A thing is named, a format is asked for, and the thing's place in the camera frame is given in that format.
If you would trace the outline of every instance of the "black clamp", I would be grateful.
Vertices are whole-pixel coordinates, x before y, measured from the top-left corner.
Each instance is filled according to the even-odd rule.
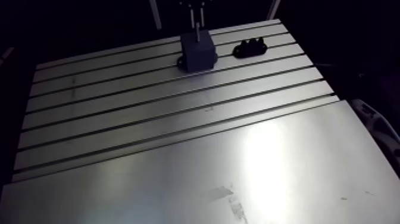
[[[257,55],[263,55],[267,51],[268,47],[264,44],[263,38],[251,38],[249,42],[242,40],[240,45],[233,49],[233,56],[235,58],[248,58]]]

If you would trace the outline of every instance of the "scratch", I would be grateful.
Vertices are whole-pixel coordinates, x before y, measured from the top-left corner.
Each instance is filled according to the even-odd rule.
[[[229,197],[230,209],[238,221],[244,220],[247,223],[247,217],[243,209],[242,203],[235,196]]]

